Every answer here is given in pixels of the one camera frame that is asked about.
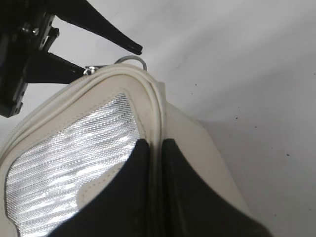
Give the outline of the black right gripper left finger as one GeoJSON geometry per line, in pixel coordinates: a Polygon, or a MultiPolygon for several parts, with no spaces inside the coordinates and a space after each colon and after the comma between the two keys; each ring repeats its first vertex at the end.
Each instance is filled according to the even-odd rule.
{"type": "Polygon", "coordinates": [[[156,237],[157,178],[150,145],[139,139],[122,169],[87,206],[62,224],[63,237],[156,237]]]}

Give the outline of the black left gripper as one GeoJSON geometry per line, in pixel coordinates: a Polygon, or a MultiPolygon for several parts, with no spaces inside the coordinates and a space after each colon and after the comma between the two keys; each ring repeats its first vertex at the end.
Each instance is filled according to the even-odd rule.
{"type": "Polygon", "coordinates": [[[45,42],[54,17],[45,0],[0,2],[2,117],[20,112],[27,83],[71,83],[83,76],[84,68],[55,54],[40,52],[48,50],[45,42]]]}

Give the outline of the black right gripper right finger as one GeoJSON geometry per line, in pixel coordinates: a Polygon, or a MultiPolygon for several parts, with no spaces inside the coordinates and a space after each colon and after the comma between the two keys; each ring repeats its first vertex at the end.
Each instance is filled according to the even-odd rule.
{"type": "Polygon", "coordinates": [[[266,229],[212,190],[188,163],[177,143],[161,151],[164,221],[169,237],[264,237],[266,229]]]}

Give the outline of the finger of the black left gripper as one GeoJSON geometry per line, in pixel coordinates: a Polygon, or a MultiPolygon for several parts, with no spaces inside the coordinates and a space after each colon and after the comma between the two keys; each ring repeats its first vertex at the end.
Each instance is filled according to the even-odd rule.
{"type": "Polygon", "coordinates": [[[48,0],[47,9],[61,20],[99,35],[121,48],[142,54],[143,47],[123,34],[86,0],[48,0]]]}

